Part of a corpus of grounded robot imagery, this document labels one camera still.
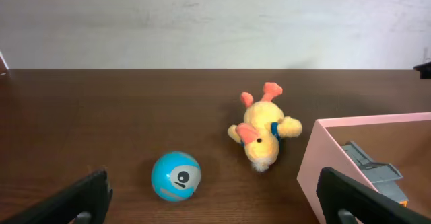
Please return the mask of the yellow grey toy truck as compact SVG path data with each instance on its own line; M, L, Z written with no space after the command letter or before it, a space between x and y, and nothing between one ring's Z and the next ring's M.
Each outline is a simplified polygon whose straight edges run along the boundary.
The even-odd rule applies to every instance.
M381 194L407 206L409 199L397 184L403 175L394 165L376 162L353 141L341 148Z

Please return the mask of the pink box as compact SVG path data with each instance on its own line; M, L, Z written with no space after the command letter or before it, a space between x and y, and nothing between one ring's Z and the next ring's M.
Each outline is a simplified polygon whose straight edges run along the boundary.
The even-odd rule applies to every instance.
M407 207L430 216L430 113L357 116L320 119L312 129L297 180L319 223L325 222L317 196L324 167L375 188L344 151L350 141L375 162L398 169L403 177L397 185L407 197Z

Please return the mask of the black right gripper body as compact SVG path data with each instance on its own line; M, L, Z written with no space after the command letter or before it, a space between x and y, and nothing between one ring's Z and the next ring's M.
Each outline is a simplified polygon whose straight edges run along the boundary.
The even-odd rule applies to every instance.
M428 61L426 63L422 63L420 65L416 65L413 69L420 73L421 79L430 79L431 78L431 62L430 61Z

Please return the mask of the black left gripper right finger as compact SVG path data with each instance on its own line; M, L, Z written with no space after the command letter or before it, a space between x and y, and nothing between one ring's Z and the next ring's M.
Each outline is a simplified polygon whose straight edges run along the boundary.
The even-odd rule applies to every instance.
M332 167L324 167L317 196L327 223L430 224L430 219Z

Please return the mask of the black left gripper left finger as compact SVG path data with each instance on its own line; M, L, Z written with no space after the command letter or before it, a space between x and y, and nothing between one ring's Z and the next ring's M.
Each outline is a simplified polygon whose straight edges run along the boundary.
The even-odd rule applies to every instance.
M60 192L3 220L3 224L103 224L113 196L107 171L96 170Z

